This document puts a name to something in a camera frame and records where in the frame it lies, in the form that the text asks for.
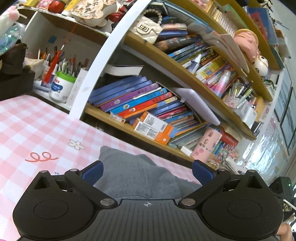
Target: checkered tablecloth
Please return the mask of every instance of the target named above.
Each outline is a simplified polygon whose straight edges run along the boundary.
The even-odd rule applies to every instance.
[[[0,102],[0,239],[19,234],[13,209],[40,170],[63,174],[96,161],[102,146],[134,155],[145,154],[177,177],[196,181],[190,169],[114,138],[32,97]]]

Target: small white box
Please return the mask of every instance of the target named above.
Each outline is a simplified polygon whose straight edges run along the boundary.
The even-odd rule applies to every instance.
[[[72,108],[74,100],[78,94],[78,91],[82,85],[83,80],[85,79],[85,76],[88,72],[87,68],[82,68],[75,80],[75,83],[73,85],[73,88],[69,94],[68,100],[66,102],[66,105],[69,106],[70,108]]]

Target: white flower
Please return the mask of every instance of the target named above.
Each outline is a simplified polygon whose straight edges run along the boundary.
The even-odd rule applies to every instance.
[[[69,140],[68,146],[73,147],[76,150],[85,149],[85,147],[81,145],[80,141]]]

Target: metal screw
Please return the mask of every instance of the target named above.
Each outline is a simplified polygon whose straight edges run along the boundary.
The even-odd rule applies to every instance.
[[[195,204],[195,201],[191,198],[185,198],[181,201],[181,203],[185,206],[192,206]]]
[[[114,202],[114,200],[111,199],[111,198],[105,198],[105,199],[102,199],[102,200],[100,201],[100,203],[101,203],[102,205],[104,205],[104,206],[111,206],[111,205],[113,205],[115,202]]]

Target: gray cloth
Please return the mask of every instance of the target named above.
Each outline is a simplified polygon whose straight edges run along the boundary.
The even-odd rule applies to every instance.
[[[99,160],[104,174],[95,187],[120,202],[121,199],[176,199],[186,197],[201,185],[172,175],[144,154],[101,147]]]

